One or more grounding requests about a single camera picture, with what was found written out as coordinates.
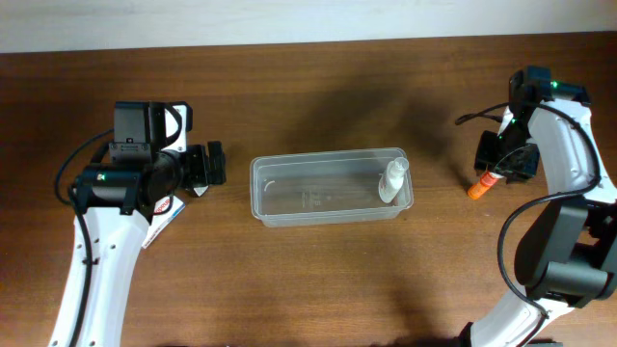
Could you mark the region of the orange tube white cap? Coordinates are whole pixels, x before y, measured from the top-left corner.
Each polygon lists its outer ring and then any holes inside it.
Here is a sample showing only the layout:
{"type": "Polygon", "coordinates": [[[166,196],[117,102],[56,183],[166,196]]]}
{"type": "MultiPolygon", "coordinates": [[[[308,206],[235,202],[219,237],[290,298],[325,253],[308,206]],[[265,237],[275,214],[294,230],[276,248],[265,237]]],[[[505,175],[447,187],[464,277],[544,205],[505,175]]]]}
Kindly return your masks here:
{"type": "Polygon", "coordinates": [[[467,190],[467,194],[472,200],[478,200],[501,179],[502,175],[486,171],[480,176],[479,180],[467,190]]]}

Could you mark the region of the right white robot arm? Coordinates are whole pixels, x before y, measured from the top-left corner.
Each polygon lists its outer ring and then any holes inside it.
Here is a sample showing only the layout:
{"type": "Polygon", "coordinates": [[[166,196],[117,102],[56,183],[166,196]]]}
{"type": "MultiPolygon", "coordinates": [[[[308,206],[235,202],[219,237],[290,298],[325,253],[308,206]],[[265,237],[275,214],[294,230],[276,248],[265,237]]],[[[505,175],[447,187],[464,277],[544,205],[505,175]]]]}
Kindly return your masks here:
{"type": "Polygon", "coordinates": [[[462,346],[533,345],[549,323],[616,289],[616,188],[593,138],[587,91],[519,71],[500,107],[500,129],[480,138],[474,167],[483,175],[469,196],[501,178],[527,181],[539,167],[549,192],[502,225],[496,256],[508,290],[465,326],[462,346]]]}

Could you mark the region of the white spray bottle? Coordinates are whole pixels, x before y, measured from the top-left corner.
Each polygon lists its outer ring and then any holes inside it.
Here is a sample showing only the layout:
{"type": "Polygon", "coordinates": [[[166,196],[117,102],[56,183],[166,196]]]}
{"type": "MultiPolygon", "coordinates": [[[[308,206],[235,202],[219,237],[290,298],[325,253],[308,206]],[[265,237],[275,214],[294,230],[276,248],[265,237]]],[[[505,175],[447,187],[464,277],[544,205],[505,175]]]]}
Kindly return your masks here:
{"type": "Polygon", "coordinates": [[[382,202],[391,203],[398,195],[408,169],[409,161],[404,157],[398,157],[388,163],[378,186],[378,193],[382,202]]]}

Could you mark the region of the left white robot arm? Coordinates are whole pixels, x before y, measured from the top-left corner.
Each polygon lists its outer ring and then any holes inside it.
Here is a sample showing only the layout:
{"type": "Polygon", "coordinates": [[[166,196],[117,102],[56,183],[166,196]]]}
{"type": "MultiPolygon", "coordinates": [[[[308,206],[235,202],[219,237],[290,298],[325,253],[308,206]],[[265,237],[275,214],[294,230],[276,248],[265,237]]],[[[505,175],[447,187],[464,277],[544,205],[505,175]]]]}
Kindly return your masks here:
{"type": "Polygon", "coordinates": [[[220,142],[164,147],[148,163],[106,163],[112,148],[97,149],[63,200],[74,245],[52,346],[120,345],[139,254],[186,206],[176,190],[199,197],[226,180],[220,142]]]}

